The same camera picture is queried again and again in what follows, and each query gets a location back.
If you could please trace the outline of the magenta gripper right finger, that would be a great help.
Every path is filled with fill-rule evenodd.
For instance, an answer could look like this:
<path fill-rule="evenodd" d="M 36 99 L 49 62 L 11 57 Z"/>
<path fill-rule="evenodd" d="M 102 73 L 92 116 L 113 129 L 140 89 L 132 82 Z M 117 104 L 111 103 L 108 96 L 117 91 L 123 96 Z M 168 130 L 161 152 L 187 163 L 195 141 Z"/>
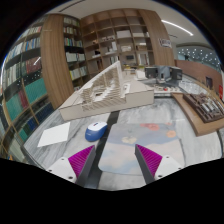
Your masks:
<path fill-rule="evenodd" d="M 135 145 L 135 156 L 146 184 L 150 184 L 182 169 L 182 166 L 171 156 L 161 156 L 139 144 Z"/>

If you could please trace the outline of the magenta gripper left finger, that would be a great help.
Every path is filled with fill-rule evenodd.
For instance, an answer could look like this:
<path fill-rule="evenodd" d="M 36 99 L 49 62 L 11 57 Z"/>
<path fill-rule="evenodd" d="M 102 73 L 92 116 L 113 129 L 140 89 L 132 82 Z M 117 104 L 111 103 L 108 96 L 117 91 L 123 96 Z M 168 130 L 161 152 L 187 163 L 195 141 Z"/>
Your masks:
<path fill-rule="evenodd" d="M 95 146 L 89 146 L 69 158 L 61 157 L 47 171 L 84 187 L 95 159 Z"/>

